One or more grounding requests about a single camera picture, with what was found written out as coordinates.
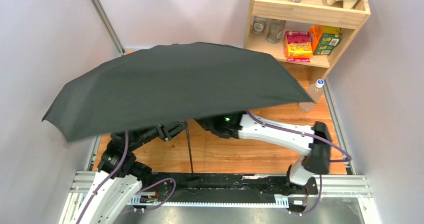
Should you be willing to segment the black folding umbrella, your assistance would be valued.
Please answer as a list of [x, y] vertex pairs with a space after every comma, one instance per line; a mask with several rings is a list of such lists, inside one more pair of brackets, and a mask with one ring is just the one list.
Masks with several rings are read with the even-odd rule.
[[229, 45], [155, 46], [105, 62], [69, 81], [42, 118], [66, 141], [190, 119], [306, 102], [274, 57]]

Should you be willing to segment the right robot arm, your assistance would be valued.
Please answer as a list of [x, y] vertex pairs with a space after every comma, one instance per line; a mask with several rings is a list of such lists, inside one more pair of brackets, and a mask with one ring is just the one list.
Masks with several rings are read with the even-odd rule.
[[196, 119], [196, 122], [220, 138], [263, 141], [298, 152], [300, 157], [287, 173], [290, 184], [304, 186], [313, 175], [329, 173], [332, 139], [323, 122], [313, 126], [293, 125], [250, 112]]

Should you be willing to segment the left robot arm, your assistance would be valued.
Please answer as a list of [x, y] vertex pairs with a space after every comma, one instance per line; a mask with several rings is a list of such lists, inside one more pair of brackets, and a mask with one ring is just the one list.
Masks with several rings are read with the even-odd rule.
[[114, 223], [127, 203], [151, 180], [152, 169], [136, 160], [134, 150], [158, 138], [168, 141], [187, 130], [184, 121], [111, 134], [90, 189], [71, 223]]

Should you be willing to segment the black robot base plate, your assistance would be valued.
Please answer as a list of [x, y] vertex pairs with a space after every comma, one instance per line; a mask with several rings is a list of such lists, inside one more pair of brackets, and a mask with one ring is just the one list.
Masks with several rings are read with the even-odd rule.
[[228, 173], [171, 173], [156, 172], [147, 177], [144, 186], [167, 178], [176, 181], [176, 187], [166, 181], [154, 190], [159, 199], [171, 194], [169, 202], [202, 203], [272, 203], [276, 195], [316, 195], [318, 186], [311, 177], [305, 187], [288, 183], [286, 175], [228, 174]]

